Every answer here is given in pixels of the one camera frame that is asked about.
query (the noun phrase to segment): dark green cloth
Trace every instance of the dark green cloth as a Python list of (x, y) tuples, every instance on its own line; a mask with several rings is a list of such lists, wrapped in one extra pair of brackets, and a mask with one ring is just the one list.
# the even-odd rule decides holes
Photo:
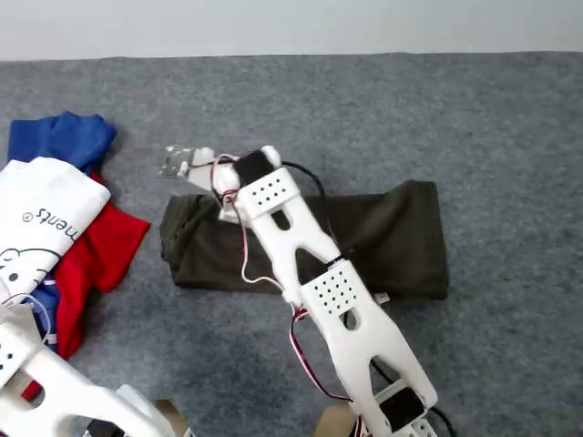
[[(323, 229), (319, 197), (306, 203)], [(447, 296), (447, 261), (433, 182), (407, 181), (385, 193), (328, 198), (330, 221), (341, 250), (353, 262), (369, 291), (391, 297)], [(162, 258), (176, 285), (205, 290), (279, 292), (267, 282), (255, 285), (240, 277), (238, 225), (218, 220), (219, 205), (209, 196), (170, 199), (160, 225)], [(272, 276), (271, 263), (249, 231), (247, 276)], [(298, 254), (301, 283), (322, 272), (306, 252)]]

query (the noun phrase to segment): white plastic part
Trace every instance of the white plastic part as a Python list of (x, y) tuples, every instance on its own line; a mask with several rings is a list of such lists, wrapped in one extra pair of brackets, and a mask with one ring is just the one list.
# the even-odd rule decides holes
[(274, 146), (263, 146), (261, 152), (263, 152), (263, 155), (267, 157), (275, 168), (281, 167), (281, 157)]
[(212, 148), (201, 147), (194, 149), (194, 155), (192, 157), (192, 166), (204, 166), (205, 164), (215, 160), (215, 152)]
[[(306, 249), (324, 263), (337, 259), (340, 251), (320, 229), (287, 168), (279, 168), (243, 187), (236, 204), (270, 257), (273, 273), (285, 289), (283, 298), (299, 307), (302, 298), (296, 250)], [(290, 222), (289, 229), (281, 230), (271, 217), (277, 209), (281, 209)]]
[[(10, 437), (68, 437), (75, 416), (113, 422), (139, 437), (176, 437), (159, 422), (114, 392), (94, 385), (7, 317), (0, 306), (0, 430)], [(33, 407), (20, 397), (10, 378), (21, 371), (45, 390)]]
[[(435, 405), (437, 393), (419, 361), (395, 323), (374, 302), (350, 261), (336, 262), (328, 272), (301, 286), (297, 249), (307, 250), (325, 264), (341, 254), (318, 225), (288, 170), (279, 168), (243, 187), (237, 207), (270, 257), (273, 273), (284, 287), (283, 298), (310, 312), (328, 344), (336, 372), (353, 399), (354, 412), (363, 416), (372, 435), (392, 435), (373, 396), (369, 363), (374, 357), (401, 374), (426, 410)], [(282, 230), (275, 223), (271, 214), (277, 210), (285, 214), (289, 229)], [(348, 310), (358, 320), (353, 330), (348, 330), (339, 317)]]
[(393, 434), (394, 437), (437, 437), (426, 419), (417, 419)]

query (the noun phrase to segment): cartoon print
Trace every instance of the cartoon print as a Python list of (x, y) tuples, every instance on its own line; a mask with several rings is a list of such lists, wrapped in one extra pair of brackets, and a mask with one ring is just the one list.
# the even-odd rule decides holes
[(5, 249), (0, 252), (0, 279), (10, 290), (32, 291), (48, 273), (43, 268), (52, 269), (60, 259), (49, 249)]

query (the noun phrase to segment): wire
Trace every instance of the wire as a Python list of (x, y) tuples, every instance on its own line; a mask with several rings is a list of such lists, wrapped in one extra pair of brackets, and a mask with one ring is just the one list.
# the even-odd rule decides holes
[(305, 355), (303, 354), (302, 346), (300, 346), (300, 343), (298, 342), (298, 339), (295, 336), (294, 327), (295, 327), (295, 324), (299, 320), (303, 320), (303, 318), (306, 315), (308, 315), (308, 311), (305, 308), (299, 308), (297, 310), (294, 310), (293, 317), (291, 318), (290, 332), (289, 332), (291, 346), (293, 347), (293, 350), (295, 351), (295, 354), (297, 355), (298, 360), (300, 361), (300, 364), (302, 365), (303, 369), (305, 370), (305, 372), (308, 374), (308, 376), (312, 380), (313, 384), (323, 394), (325, 394), (326, 396), (328, 396), (332, 399), (336, 399), (338, 401), (352, 402), (352, 400), (346, 396), (341, 396), (338, 394), (331, 394), (329, 391), (327, 391), (324, 388), (324, 386), (322, 385), (322, 383), (320, 382), (320, 380), (318, 380), (318, 377), (316, 376), (316, 373), (313, 371), (312, 366), (310, 365), (310, 363), (306, 359)]
[(302, 173), (304, 173), (304, 174), (308, 175), (310, 178), (312, 178), (314, 184), (316, 184), (316, 187), (318, 188), (318, 191), (320, 192), (320, 198), (322, 200), (324, 219), (326, 220), (326, 227), (328, 228), (328, 233), (330, 234), (330, 237), (332, 237), (332, 239), (334, 240), (334, 243), (336, 243), (336, 246), (340, 247), (340, 245), (338, 244), (338, 239), (336, 239), (336, 236), (334, 235), (334, 231), (332, 230), (332, 224), (330, 223), (330, 214), (328, 214), (328, 198), (326, 197), (326, 190), (324, 189), (324, 185), (323, 185), (322, 181), (320, 180), (320, 178), (318, 178), (315, 174), (313, 174), (308, 168), (301, 166), (300, 164), (296, 164), (295, 162), (282, 161), (281, 164), (283, 166), (286, 166), (286, 167), (297, 168)]
[(224, 194), (223, 196), (226, 199), (226, 201), (228, 203), (230, 203), (233, 210), (235, 211), (235, 214), (237, 214), (237, 220), (239, 221), (239, 225), (240, 225), (240, 234), (242, 236), (242, 243), (243, 243), (243, 248), (242, 248), (243, 264), (241, 265), (241, 268), (240, 268), (240, 276), (248, 284), (256, 284), (257, 282), (259, 282), (261, 280), (265, 280), (265, 281), (273, 284), (278, 289), (280, 289), (281, 292), (284, 292), (285, 290), (284, 290), (283, 286), (280, 284), (280, 282), (278, 282), (274, 278), (270, 278), (269, 276), (259, 276), (258, 278), (255, 278), (255, 279), (249, 279), (247, 277), (246, 270), (247, 270), (247, 263), (249, 262), (249, 244), (247, 242), (247, 228), (245, 227), (245, 223), (243, 223), (243, 220), (240, 217), (239, 209), (235, 206), (236, 194), (234, 194), (234, 195)]
[(237, 188), (231, 188), (231, 189), (227, 189), (226, 191), (224, 191), (223, 193), (220, 194), (217, 191), (217, 189), (215, 189), (215, 185), (214, 185), (214, 183), (215, 183), (215, 168), (219, 163), (222, 162), (222, 160), (224, 158), (226, 158), (228, 160), (226, 162), (234, 162), (237, 159), (233, 155), (221, 154), (214, 160), (214, 162), (212, 163), (212, 167), (210, 168), (210, 189), (212, 190), (213, 194), (215, 195), (215, 198), (217, 199), (217, 201), (219, 202), (219, 204), (222, 208), (225, 208), (225, 206), (229, 204), (229, 205), (231, 205), (231, 207), (235, 211), (235, 214), (237, 215), (237, 220), (239, 221), (239, 225), (240, 225), (240, 233), (241, 233), (241, 238), (242, 238), (242, 254), (243, 254), (243, 263), (242, 263), (241, 268), (240, 268), (240, 276), (248, 284), (256, 284), (257, 282), (265, 280), (265, 281), (273, 284), (278, 289), (280, 289), (281, 292), (284, 292), (283, 286), (280, 284), (280, 282), (278, 282), (274, 278), (270, 278), (268, 276), (260, 276), (260, 277), (255, 278), (255, 279), (249, 279), (247, 277), (246, 271), (247, 271), (247, 264), (249, 262), (249, 243), (248, 243), (248, 239), (247, 239), (247, 228), (245, 227), (245, 223), (243, 222), (243, 220), (240, 216), (239, 209), (235, 205), (235, 201), (237, 200), (237, 194), (239, 193), (239, 190)]
[(356, 426), (354, 427), (353, 437), (361, 437), (363, 433), (363, 416), (358, 416), (356, 419)]
[(221, 195), (219, 193), (219, 191), (217, 191), (217, 189), (215, 188), (215, 169), (216, 169), (218, 164), (226, 164), (226, 163), (230, 163), (230, 162), (235, 162), (237, 159), (238, 159), (237, 157), (235, 157), (233, 155), (229, 155), (228, 153), (221, 153), (220, 155), (218, 155), (215, 158), (214, 161), (197, 166), (197, 167), (211, 166), (210, 167), (210, 191), (212, 191), (212, 194), (214, 195), (215, 199), (219, 202), (219, 204), (221, 206), (222, 206), (222, 197), (225, 195), (225, 193), (223, 193)]
[(439, 418), (444, 422), (445, 427), (449, 431), (449, 435), (451, 435), (451, 437), (457, 437), (457, 432), (455, 431), (454, 425), (447, 418), (447, 415), (441, 411), (441, 409), (439, 409), (437, 407), (431, 407), (431, 409), (429, 411), (433, 412), (435, 415), (439, 416)]
[(45, 342), (48, 340), (48, 337), (51, 335), (51, 329), (52, 329), (52, 327), (51, 327), (51, 319), (48, 317), (48, 311), (46, 310), (45, 305), (43, 305), (40, 300), (38, 300), (32, 294), (28, 294), (28, 293), (17, 293), (17, 294), (13, 294), (8, 299), (4, 300), (2, 302), (2, 305), (5, 305), (8, 308), (9, 307), (12, 307), (13, 305), (16, 305), (14, 303), (11, 304), (11, 305), (6, 305), (6, 304), (9, 304), (11, 300), (14, 300), (14, 298), (17, 298), (19, 296), (26, 296), (27, 299), (30, 299), (31, 301), (33, 301), (33, 303), (35, 305), (38, 305), (40, 307), (40, 309), (43, 311), (43, 313), (45, 314), (45, 318), (46, 318), (46, 333), (45, 333), (45, 337), (41, 340), (41, 343), (45, 344)]

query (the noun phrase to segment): carpet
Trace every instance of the carpet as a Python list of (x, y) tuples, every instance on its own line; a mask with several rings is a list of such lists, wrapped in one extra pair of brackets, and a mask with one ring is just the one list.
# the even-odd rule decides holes
[[(460, 435), (583, 434), (582, 71), (572, 53), (0, 64), (0, 155), (14, 118), (98, 112), (119, 131), (113, 199), (153, 222), (122, 285), (94, 293), (71, 363), (171, 398), (199, 437), (311, 433), (329, 402), (295, 359), (283, 300), (180, 290), (159, 255), (170, 195), (198, 192), (157, 178), (165, 146), (272, 144), (332, 194), (437, 183), (450, 297), (387, 309)], [(314, 325), (299, 337), (338, 391)]]

